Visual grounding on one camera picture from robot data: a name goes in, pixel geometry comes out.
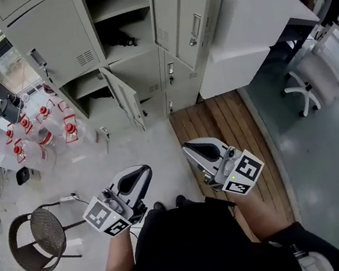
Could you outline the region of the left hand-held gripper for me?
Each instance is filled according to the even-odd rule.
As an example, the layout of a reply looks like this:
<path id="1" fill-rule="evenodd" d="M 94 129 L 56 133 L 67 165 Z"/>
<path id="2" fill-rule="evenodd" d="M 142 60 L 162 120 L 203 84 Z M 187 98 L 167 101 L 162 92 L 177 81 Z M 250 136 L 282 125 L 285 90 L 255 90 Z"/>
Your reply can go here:
<path id="1" fill-rule="evenodd" d="M 136 165 L 120 171 L 114 177 L 111 188 L 92 197 L 83 219 L 99 233 L 112 237 L 138 224 L 148 210 L 142 199 L 151 179 L 152 168 L 148 165 Z M 116 193 L 121 190 L 125 200 Z"/>

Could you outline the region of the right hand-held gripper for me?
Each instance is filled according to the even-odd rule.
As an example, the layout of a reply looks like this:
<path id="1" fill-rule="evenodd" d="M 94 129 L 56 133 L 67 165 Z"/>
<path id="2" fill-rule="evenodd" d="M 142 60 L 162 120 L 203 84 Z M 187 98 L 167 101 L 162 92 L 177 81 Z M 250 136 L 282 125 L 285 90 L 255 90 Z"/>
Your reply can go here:
<path id="1" fill-rule="evenodd" d="M 257 183 L 264 162 L 250 151 L 240 151 L 215 137 L 201 137 L 182 145 L 187 160 L 204 171 L 205 183 L 214 190 L 247 196 Z M 216 167 L 217 156 L 221 159 Z"/>

